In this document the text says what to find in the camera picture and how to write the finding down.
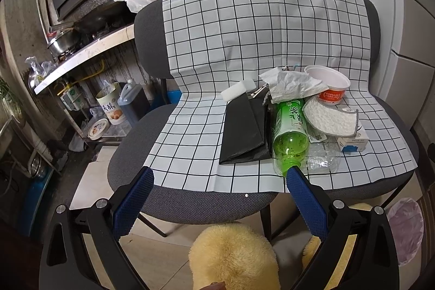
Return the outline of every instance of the crumpled napkin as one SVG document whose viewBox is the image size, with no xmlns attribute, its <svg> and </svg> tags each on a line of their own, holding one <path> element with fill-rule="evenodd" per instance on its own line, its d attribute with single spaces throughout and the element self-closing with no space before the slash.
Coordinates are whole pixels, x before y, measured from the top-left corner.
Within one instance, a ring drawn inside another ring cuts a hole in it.
<svg viewBox="0 0 435 290">
<path fill-rule="evenodd" d="M 303 99 L 329 89 L 321 80 L 314 79 L 307 73 L 283 71 L 278 67 L 264 72 L 260 78 L 269 84 L 272 103 Z"/>
</svg>

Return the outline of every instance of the chair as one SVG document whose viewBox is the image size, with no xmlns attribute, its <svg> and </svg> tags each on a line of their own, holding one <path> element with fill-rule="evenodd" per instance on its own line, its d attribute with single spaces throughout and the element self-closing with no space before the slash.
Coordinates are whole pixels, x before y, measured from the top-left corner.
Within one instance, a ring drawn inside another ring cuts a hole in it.
<svg viewBox="0 0 435 290">
<path fill-rule="evenodd" d="M 365 0 L 371 33 L 371 62 L 375 63 L 379 54 L 380 26 L 377 11 L 373 4 Z M 166 79 L 172 78 L 166 51 L 162 0 L 142 9 L 134 22 L 134 34 L 141 64 L 150 76 L 161 80 L 162 95 L 166 95 Z M 418 160 L 417 143 L 405 128 L 400 117 L 381 99 L 385 108 Z M 107 178 L 115 191 L 119 186 L 130 183 L 141 169 L 155 140 L 163 129 L 169 115 L 176 105 L 164 105 L 156 108 L 141 119 L 127 137 L 124 138 L 110 160 Z M 401 185 L 405 185 L 413 172 L 383 179 L 368 185 L 329 190 L 330 198 L 368 199 L 385 194 Z M 276 192 L 255 194 L 196 192 L 155 186 L 142 208 L 142 212 L 173 223 L 213 224 L 241 219 L 260 211 L 265 236 L 271 235 L 270 203 L 278 195 Z M 149 225 L 149 221 L 140 216 Z M 154 225 L 150 225 L 160 235 L 165 236 Z"/>
<path fill-rule="evenodd" d="M 141 65 L 154 78 L 160 79 L 162 96 L 169 102 L 166 79 L 171 79 L 164 34 L 162 0 L 143 8 L 134 20 L 134 37 Z M 143 117 L 123 139 L 112 156 L 107 172 L 110 187 L 130 183 L 148 156 L 151 148 L 176 105 L 160 106 Z M 265 236 L 271 238 L 269 204 L 277 192 L 219 193 L 196 192 L 154 186 L 142 212 L 160 220 L 179 224 L 215 224 L 242 219 L 260 211 Z M 166 235 L 146 220 L 161 236 Z"/>
</svg>

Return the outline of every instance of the small box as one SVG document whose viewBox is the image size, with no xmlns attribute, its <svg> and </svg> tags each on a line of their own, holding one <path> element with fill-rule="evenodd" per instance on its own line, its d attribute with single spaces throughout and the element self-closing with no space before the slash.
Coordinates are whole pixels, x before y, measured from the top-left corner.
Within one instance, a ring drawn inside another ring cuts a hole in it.
<svg viewBox="0 0 435 290">
<path fill-rule="evenodd" d="M 358 120 L 356 135 L 353 137 L 337 138 L 337 143 L 342 152 L 363 151 L 368 142 L 368 136 L 361 122 Z"/>
</svg>

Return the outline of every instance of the chair backrest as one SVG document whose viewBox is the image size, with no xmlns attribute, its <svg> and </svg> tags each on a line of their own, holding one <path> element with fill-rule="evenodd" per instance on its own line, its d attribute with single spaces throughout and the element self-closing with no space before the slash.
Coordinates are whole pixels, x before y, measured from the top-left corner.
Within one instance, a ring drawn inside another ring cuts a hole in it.
<svg viewBox="0 0 435 290">
<path fill-rule="evenodd" d="M 162 1 L 141 9 L 134 19 L 134 41 L 145 71 L 154 78 L 172 79 L 166 50 Z"/>
<path fill-rule="evenodd" d="M 370 26 L 370 64 L 375 63 L 379 57 L 379 48 L 381 46 L 381 24 L 379 15 L 373 3 L 364 0 L 365 9 L 367 10 L 368 24 Z"/>
</svg>

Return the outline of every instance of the metal screw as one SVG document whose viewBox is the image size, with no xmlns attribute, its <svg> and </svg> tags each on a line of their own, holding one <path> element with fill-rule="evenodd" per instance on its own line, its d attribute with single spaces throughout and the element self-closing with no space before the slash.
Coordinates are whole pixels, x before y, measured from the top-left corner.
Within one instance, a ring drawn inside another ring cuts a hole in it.
<svg viewBox="0 0 435 290">
<path fill-rule="evenodd" d="M 95 205 L 97 206 L 97 208 L 104 208 L 107 205 L 107 199 L 97 200 Z"/>
<path fill-rule="evenodd" d="M 62 214 L 65 210 L 66 210 L 66 206 L 64 206 L 63 204 L 61 204 L 61 205 L 59 205 L 57 208 L 56 208 L 56 213 L 58 213 L 58 214 Z"/>
<path fill-rule="evenodd" d="M 384 213 L 384 210 L 381 207 L 377 206 L 375 207 L 375 213 L 382 215 Z"/>
<path fill-rule="evenodd" d="M 341 200 L 338 200 L 338 199 L 334 200 L 332 205 L 334 207 L 336 207 L 337 209 L 343 209 L 344 208 L 344 203 Z"/>
</svg>

